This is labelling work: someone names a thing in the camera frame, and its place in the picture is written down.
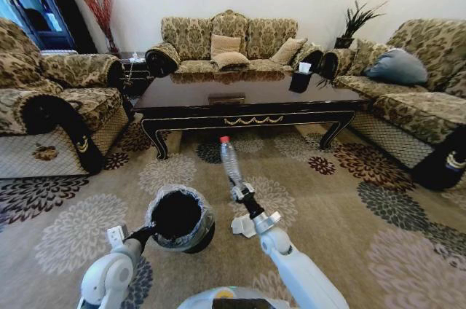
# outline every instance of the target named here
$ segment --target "beige pillow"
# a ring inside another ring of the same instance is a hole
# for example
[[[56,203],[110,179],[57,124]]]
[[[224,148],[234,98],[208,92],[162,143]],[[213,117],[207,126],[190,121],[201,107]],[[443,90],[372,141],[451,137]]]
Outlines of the beige pillow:
[[[239,52],[240,44],[240,37],[227,37],[212,34],[212,42],[210,44],[210,57],[213,59],[214,56],[217,56],[218,54],[221,54],[223,52]]]
[[[380,55],[392,48],[390,45],[358,39],[358,50],[347,75],[361,76],[367,66],[374,65]]]
[[[249,64],[246,58],[240,52],[223,52],[212,58],[220,70],[230,69],[231,67],[246,66]]]
[[[285,43],[283,43],[282,47],[275,53],[274,56],[270,58],[270,60],[281,65],[288,65],[293,56],[296,55],[296,53],[306,42],[307,38],[288,38],[288,40]]]

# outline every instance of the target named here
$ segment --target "door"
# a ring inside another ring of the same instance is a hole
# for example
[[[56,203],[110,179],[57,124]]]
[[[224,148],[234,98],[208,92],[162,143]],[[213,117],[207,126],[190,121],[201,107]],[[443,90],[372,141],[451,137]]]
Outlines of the door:
[[[0,0],[0,16],[15,21],[41,49],[74,49],[54,0]]]

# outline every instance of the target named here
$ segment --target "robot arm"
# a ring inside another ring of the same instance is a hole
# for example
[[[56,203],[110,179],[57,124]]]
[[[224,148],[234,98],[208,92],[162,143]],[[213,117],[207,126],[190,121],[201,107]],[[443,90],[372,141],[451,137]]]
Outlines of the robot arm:
[[[85,303],[98,305],[99,309],[120,308],[144,246],[153,233],[154,228],[143,227],[124,239],[121,227],[107,230],[111,253],[96,260],[84,274],[78,309]]]
[[[272,259],[283,283],[301,308],[349,307],[340,291],[319,267],[291,243],[285,231],[275,226],[280,220],[278,212],[266,215],[255,200],[254,189],[249,183],[241,181],[232,187],[231,193],[236,202],[245,205],[260,237],[262,250]]]

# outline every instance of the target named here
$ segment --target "rug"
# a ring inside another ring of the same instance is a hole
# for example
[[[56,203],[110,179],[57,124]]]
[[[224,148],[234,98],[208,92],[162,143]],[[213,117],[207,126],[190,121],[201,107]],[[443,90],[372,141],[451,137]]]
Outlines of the rug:
[[[279,211],[296,247],[351,308],[466,308],[466,194],[424,189],[344,130],[321,150],[319,125],[232,134],[245,180]],[[197,189],[216,233],[198,254],[149,241],[122,308],[177,308],[218,286],[247,286],[296,305],[257,237],[233,235],[245,209],[229,199],[216,133],[183,133],[166,161],[136,120],[96,176],[0,181],[0,308],[75,308],[86,269],[110,247],[106,229],[143,224],[164,184]]]

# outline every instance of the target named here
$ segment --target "vase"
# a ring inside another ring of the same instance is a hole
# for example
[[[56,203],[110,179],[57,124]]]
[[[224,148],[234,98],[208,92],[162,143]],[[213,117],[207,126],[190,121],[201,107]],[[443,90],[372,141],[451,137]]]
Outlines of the vase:
[[[112,55],[115,55],[117,58],[121,58],[121,54],[117,45],[115,44],[114,37],[111,32],[108,34],[108,36],[105,37],[105,40],[108,52]]]
[[[336,49],[349,48],[354,38],[337,37],[335,41]]]

